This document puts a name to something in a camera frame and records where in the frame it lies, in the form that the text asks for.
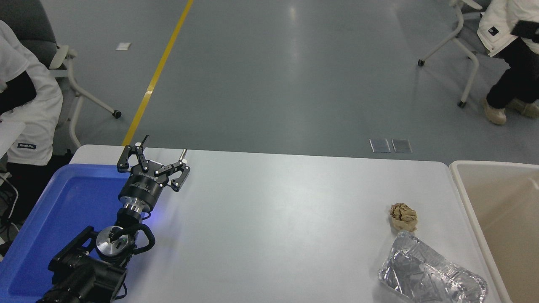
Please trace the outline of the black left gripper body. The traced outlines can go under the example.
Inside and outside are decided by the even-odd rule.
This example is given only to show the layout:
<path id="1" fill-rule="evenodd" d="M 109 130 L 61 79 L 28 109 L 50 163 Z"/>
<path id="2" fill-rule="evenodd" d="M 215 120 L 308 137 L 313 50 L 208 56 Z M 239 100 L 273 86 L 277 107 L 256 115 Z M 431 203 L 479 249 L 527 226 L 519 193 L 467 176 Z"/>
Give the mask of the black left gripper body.
<path id="1" fill-rule="evenodd" d="M 167 175 L 155 176 L 154 170 L 145 173 L 140 167 L 133 167 L 119 193 L 119 200 L 124 197 L 138 198 L 145 203 L 146 210 L 152 210 L 168 182 Z"/>

